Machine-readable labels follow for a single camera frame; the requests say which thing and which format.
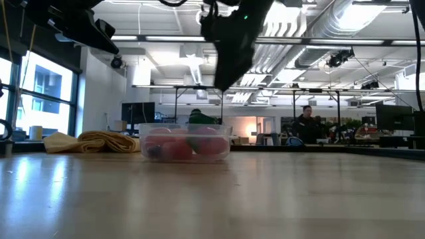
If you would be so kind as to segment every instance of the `window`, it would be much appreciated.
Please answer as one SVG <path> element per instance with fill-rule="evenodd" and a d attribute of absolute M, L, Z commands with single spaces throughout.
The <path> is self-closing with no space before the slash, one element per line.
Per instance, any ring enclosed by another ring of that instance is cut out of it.
<path fill-rule="evenodd" d="M 0 79 L 3 84 L 10 84 L 11 71 L 12 71 L 12 63 L 9 62 L 8 60 L 0 58 Z"/>
<path fill-rule="evenodd" d="M 9 91 L 3 89 L 3 96 L 0 98 L 0 119 L 6 119 L 7 101 L 9 99 Z M 0 135 L 5 132 L 5 126 L 0 124 Z"/>
<path fill-rule="evenodd" d="M 43 136 L 70 129 L 74 73 L 35 53 L 22 57 L 20 85 L 24 89 L 17 110 L 16 127 L 29 134 L 29 128 L 43 127 Z"/>
<path fill-rule="evenodd" d="M 16 127 L 29 134 L 29 128 L 42 126 L 43 136 L 56 131 L 68 134 L 70 105 L 23 94 L 18 108 Z"/>
<path fill-rule="evenodd" d="M 71 101 L 73 72 L 35 53 L 22 57 L 21 87 L 61 100 Z"/>
<path fill-rule="evenodd" d="M 15 112 L 16 130 L 28 135 L 31 126 L 39 125 L 44 136 L 57 131 L 74 133 L 76 95 L 72 94 L 76 94 L 77 77 L 71 70 L 32 52 L 22 57 L 20 66 L 0 58 L 0 78 L 7 88 L 0 98 L 1 119 L 12 121 L 17 92 L 11 86 L 19 82 L 23 92 Z"/>

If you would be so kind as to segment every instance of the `folded towel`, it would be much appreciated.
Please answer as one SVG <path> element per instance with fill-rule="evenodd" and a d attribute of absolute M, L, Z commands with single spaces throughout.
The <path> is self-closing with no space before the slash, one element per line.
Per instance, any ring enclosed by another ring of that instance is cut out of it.
<path fill-rule="evenodd" d="M 84 132 L 78 139 L 63 133 L 54 133 L 44 139 L 47 153 L 98 153 L 113 151 L 134 153 L 140 151 L 138 139 L 106 131 Z"/>

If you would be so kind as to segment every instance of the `wooden table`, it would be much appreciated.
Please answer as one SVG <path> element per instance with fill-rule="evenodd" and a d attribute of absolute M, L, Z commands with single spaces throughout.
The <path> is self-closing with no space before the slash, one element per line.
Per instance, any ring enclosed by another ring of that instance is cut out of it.
<path fill-rule="evenodd" d="M 0 159 L 0 238 L 423 238 L 425 164 L 336 153 Z"/>

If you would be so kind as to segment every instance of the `person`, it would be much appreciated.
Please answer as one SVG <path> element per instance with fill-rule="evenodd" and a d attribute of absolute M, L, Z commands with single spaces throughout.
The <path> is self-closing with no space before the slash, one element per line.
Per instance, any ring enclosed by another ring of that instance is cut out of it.
<path fill-rule="evenodd" d="M 320 129 L 312 113 L 311 106 L 304 106 L 303 113 L 294 123 L 295 134 L 304 143 L 316 143 L 316 139 L 320 138 Z"/>

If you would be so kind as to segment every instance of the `computer monitor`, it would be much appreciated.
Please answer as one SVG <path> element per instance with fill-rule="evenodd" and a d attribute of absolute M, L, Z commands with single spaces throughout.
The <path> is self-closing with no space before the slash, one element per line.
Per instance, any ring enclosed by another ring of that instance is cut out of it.
<path fill-rule="evenodd" d="M 127 121 L 131 130 L 136 123 L 155 123 L 155 102 L 122 104 L 121 120 Z"/>
<path fill-rule="evenodd" d="M 366 117 L 362 117 L 361 118 L 361 123 L 365 124 L 369 124 L 369 125 L 374 125 L 375 123 L 375 117 L 370 117 L 370 116 L 366 116 Z"/>
<path fill-rule="evenodd" d="M 410 106 L 376 105 L 378 129 L 414 131 Z"/>

